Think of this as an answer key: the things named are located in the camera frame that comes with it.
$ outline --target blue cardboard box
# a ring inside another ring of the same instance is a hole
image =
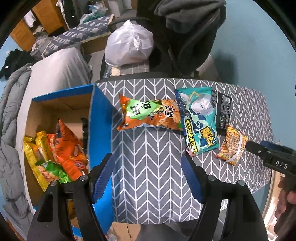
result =
[[[32,99],[25,134],[35,136],[41,130],[56,132],[58,118],[82,139],[82,121],[89,120],[88,154],[90,169],[99,165],[111,152],[111,125],[113,106],[96,85],[83,85],[53,92]],[[25,176],[32,206],[37,206],[43,191],[25,158]],[[94,210],[104,233],[113,222],[111,179],[103,197],[94,204]],[[81,236],[77,220],[71,221],[73,233]]]

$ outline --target gray jacket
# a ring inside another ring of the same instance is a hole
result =
[[[31,76],[30,64],[9,77],[0,100],[0,184],[8,216],[27,235],[33,214],[25,197],[18,152],[15,149],[17,116]]]

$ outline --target wooden cabinet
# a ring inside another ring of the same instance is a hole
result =
[[[32,9],[48,34],[60,27],[68,30],[60,9],[56,7],[56,3],[57,0],[42,0]]]
[[[35,43],[35,37],[33,36],[24,19],[22,19],[16,25],[16,27],[10,33],[10,36],[18,44],[18,46],[26,51],[30,51],[33,44]]]
[[[32,9],[48,34],[51,34],[60,27],[64,27],[65,30],[68,30],[60,9],[56,7],[56,3],[57,0],[41,0]],[[17,24],[10,36],[26,51],[30,51],[35,42],[35,37],[24,19]]]

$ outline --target box flap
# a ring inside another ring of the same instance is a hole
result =
[[[107,153],[111,153],[113,106],[97,85],[94,85],[90,107],[88,153],[91,168],[99,165]],[[111,178],[103,197],[94,204],[94,210],[104,233],[111,226],[113,215]]]
[[[83,95],[83,94],[91,94],[93,91],[94,85],[82,85],[78,87],[73,87],[69,89],[64,89],[56,92],[52,92],[46,95],[41,95],[38,97],[33,98],[34,102],[41,102],[46,100],[52,100],[55,98],[61,98],[66,96],[75,96],[75,95]]]

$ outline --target gray tablecloth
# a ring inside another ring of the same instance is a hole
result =
[[[117,157],[112,174],[112,195],[116,222],[164,223],[198,218],[201,205],[192,197],[181,169],[185,150],[180,131],[138,127],[117,131],[122,121],[118,93],[140,101],[175,99],[174,89],[211,86],[232,97],[230,123],[249,140],[273,141],[266,100],[261,92],[217,82],[191,79],[122,80],[98,84],[115,107],[112,124],[112,153]],[[270,181],[271,170],[259,157],[246,152],[232,165],[214,157],[218,149],[193,158],[207,174],[221,181],[244,180],[254,193]],[[221,209],[227,208],[223,201]]]

